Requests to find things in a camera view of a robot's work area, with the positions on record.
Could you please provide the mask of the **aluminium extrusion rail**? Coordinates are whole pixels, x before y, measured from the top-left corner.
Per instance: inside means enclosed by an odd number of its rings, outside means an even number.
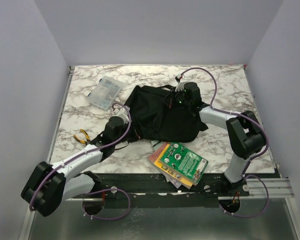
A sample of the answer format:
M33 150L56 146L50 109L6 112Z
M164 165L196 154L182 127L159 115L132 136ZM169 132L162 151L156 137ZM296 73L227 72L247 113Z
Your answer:
M80 175L71 179L64 188L62 200L74 198L79 195L89 194L93 191L95 182L87 175ZM294 198L290 180L287 178L264 178L258 180L256 178L248 179L246 183L237 188L242 194L248 194L252 198Z

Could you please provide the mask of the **green cover book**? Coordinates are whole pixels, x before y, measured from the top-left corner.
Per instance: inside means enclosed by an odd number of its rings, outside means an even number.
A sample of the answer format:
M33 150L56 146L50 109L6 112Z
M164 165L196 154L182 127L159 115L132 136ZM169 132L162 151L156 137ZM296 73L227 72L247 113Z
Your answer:
M161 163L176 171L196 186L208 166L208 161L178 142L168 143L162 151Z

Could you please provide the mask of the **yellow cover book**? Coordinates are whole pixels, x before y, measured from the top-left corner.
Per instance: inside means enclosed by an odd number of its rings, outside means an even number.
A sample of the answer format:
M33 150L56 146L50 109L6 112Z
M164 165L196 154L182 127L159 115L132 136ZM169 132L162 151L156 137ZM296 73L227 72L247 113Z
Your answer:
M161 142L161 141L152 141L152 147L154 149L154 152L148 157L149 162L157 168L164 176L169 175L172 178L176 179L181 183L181 186L186 187L187 189L190 189L192 187L192 183L179 175L176 171L173 169L165 166L163 163L161 163L161 158L163 156L162 152L166 149L166 146L168 145L167 142Z

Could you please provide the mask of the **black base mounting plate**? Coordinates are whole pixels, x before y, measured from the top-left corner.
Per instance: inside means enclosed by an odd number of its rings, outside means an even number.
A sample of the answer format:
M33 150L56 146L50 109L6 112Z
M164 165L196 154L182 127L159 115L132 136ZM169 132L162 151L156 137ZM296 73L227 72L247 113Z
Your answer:
M112 189L106 193L107 208L123 208L127 198L116 189L125 191L131 200L132 208L217 208L218 198L231 200L236 194L239 197L249 196L243 189L246 181L230 184L221 173L205 173L197 185L191 188L174 187L159 173L93 173L86 171L94 183L93 197L99 197L100 190Z

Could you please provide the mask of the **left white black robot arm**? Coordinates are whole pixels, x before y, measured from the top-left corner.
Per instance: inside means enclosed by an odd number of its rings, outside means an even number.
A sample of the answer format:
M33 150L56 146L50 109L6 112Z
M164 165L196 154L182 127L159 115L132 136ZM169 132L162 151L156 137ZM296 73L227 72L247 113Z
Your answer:
M97 197L101 185L82 172L111 156L116 145L124 141L130 126L128 116L113 116L104 131L78 153L54 164L45 161L37 164L20 194L29 209L47 217L71 197L81 194Z

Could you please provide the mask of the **thin booklet under books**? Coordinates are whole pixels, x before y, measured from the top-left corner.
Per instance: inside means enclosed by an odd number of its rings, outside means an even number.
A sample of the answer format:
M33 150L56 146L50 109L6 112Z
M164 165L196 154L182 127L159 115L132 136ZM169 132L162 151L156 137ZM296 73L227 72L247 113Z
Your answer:
M177 189L182 185L178 180L174 179L173 177L166 174L164 176L166 178L166 181L168 183L172 183Z

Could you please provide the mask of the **yellow handled pliers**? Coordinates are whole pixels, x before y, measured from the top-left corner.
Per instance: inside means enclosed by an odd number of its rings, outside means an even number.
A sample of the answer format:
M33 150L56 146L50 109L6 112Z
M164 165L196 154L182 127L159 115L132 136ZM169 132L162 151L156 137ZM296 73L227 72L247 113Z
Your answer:
M73 135L74 139L83 145L88 145L91 141L89 134L82 128L79 129L79 132L79 136L77 134Z

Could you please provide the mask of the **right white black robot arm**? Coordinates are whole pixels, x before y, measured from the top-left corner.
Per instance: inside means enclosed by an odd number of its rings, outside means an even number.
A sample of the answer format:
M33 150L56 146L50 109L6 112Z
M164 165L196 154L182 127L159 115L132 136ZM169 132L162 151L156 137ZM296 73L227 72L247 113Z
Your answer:
M238 183L244 179L243 175L250 162L264 154L262 149L268 150L268 137L251 110L239 113L217 109L211 103L202 102L200 89L195 82L178 80L177 83L174 90L176 95L190 100L190 105L199 109L198 115L202 123L227 130L233 154L223 173L225 180L220 183L220 191L231 196L237 192Z

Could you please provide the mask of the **black student backpack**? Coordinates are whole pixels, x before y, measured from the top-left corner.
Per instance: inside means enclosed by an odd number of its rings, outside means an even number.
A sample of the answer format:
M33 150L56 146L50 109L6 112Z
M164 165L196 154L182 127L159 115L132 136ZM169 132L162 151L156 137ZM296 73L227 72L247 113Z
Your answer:
M201 122L199 109L174 106L175 88L136 86L125 106L129 107L131 126L123 138L128 143L139 140L189 143L199 132L208 130Z

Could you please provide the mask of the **clear plastic storage box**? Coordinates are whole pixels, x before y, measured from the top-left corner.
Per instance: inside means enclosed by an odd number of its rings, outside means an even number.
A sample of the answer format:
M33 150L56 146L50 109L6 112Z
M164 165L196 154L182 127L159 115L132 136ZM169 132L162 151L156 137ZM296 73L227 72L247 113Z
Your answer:
M108 110L119 92L126 86L122 81L104 76L88 94L87 101L101 110Z

